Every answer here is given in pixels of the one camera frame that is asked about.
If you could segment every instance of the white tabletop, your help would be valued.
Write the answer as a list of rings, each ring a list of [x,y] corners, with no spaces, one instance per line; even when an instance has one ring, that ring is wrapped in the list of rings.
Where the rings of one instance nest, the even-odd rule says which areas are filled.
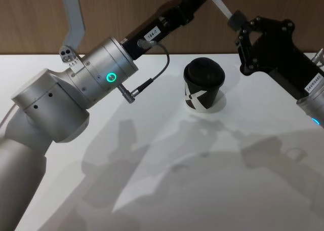
[[[209,57],[225,71],[215,113],[184,104],[183,69]],[[125,86],[155,75],[145,55]],[[10,96],[59,56],[0,56],[0,117]],[[76,140],[53,143],[18,231],[323,230],[324,130],[268,75],[237,55],[174,55],[129,105],[118,90],[91,108]]]

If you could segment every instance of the silver bracket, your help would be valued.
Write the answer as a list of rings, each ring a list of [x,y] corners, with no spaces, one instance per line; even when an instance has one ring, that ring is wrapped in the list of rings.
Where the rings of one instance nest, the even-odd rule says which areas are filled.
[[[63,0],[63,2],[69,25],[69,32],[64,39],[63,46],[68,46],[76,50],[86,31],[80,3],[79,0]]]
[[[324,65],[324,50],[321,49],[320,51],[318,51],[316,55],[312,58],[312,61],[316,65],[320,62],[321,65],[319,65],[319,67],[322,67]]]
[[[68,63],[69,67],[75,74],[77,74],[85,66],[82,63],[80,56],[73,50],[73,48],[69,46],[61,47],[60,56],[62,61],[64,63]]]

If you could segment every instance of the wooden wall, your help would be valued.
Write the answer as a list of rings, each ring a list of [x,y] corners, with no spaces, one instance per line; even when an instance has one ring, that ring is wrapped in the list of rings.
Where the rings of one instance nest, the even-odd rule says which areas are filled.
[[[119,41],[168,0],[80,0],[86,35],[79,47],[88,52],[104,38]],[[324,46],[323,0],[223,0],[231,11],[290,18],[295,44],[303,51]],[[171,53],[235,52],[236,35],[226,18],[208,1],[195,19],[163,40]],[[0,54],[57,53],[68,27],[62,0],[0,0]]]

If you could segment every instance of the black cup lid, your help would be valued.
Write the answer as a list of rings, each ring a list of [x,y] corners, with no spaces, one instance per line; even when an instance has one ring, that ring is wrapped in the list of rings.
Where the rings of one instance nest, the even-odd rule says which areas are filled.
[[[225,73],[218,63],[209,58],[197,58],[187,65],[187,75],[192,83],[201,87],[221,86]]]

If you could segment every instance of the cable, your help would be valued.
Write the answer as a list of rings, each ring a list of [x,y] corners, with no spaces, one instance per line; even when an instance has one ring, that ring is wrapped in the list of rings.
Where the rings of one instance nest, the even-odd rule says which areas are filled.
[[[157,79],[163,72],[165,72],[165,70],[168,68],[169,64],[170,64],[170,55],[168,50],[166,49],[166,47],[160,43],[158,43],[157,41],[146,41],[146,40],[138,40],[137,45],[143,49],[148,49],[148,48],[153,48],[155,46],[159,46],[160,48],[162,48],[167,56],[167,63],[165,65],[165,67],[155,76],[153,77],[153,81],[155,79]]]
[[[150,85],[152,82],[154,82],[160,75],[162,75],[163,72],[165,72],[165,70],[168,68],[169,64],[170,64],[170,55],[168,50],[166,49],[166,47],[156,41],[146,41],[146,40],[138,40],[137,41],[137,45],[140,48],[143,49],[149,49],[155,46],[159,46],[161,47],[164,52],[166,53],[167,56],[167,63],[166,65],[163,67],[163,69],[153,78],[150,78],[149,80],[147,80],[146,82],[144,82],[142,85],[140,85],[139,87],[137,87],[133,92],[131,92],[132,97],[136,97],[137,95],[139,95],[145,88],[148,87],[148,85]]]
[[[167,51],[166,47],[160,43],[156,43],[155,46],[159,46],[160,48],[162,48],[164,50],[164,52],[166,53],[166,56],[167,56],[167,63],[164,66],[164,68],[155,77],[153,77],[153,81],[155,79],[157,79],[160,75],[162,75],[162,73],[166,71],[166,69],[168,68],[168,66],[170,64],[170,55],[169,55],[169,52]]]

